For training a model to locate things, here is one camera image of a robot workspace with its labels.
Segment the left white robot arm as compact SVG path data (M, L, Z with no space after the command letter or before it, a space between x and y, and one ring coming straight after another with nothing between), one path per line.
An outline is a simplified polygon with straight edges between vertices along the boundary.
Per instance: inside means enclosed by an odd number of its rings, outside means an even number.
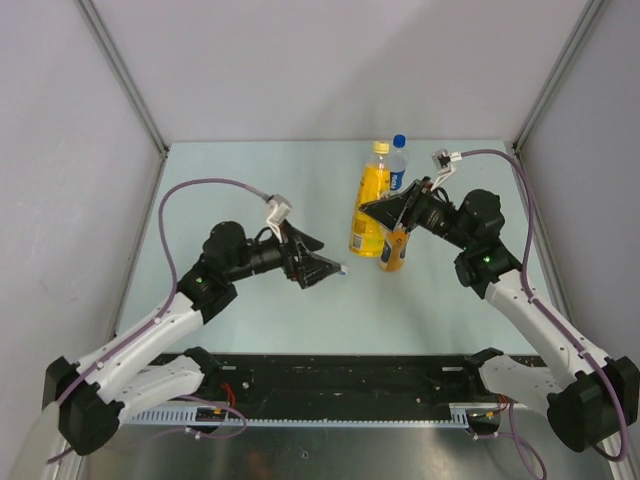
M89 455L131 417L170 399L214 397L221 376L204 349L188 349L157 369L149 363L228 307L240 280L280 270L307 289L344 273L340 263L320 255L323 246L289 222L263 240L247 237L234 221L215 225L198 260L163 304L94 352L75 362L59 357L47 367L42 405L58 407L58 431L70 449Z

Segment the orange Pocari Sweat bottle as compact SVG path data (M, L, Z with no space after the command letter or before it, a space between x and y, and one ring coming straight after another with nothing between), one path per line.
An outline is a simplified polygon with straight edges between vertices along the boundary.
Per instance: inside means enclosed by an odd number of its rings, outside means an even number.
M379 266L385 272L396 272L405 263L406 248L410 234L402 229L386 232Z

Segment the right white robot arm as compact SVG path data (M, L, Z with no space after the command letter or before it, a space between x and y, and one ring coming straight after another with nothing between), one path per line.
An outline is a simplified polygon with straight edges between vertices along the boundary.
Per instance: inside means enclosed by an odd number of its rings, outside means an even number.
M421 227L458 247L461 285L504 315L542 359L543 366L528 367L496 349L472 356L461 376L469 399L504 394L543 415L575 452L614 434L628 436L638 419L638 367L589 341L532 287L524 264L500 239L505 218L498 195L475 189L455 206L423 179L359 209L391 232Z

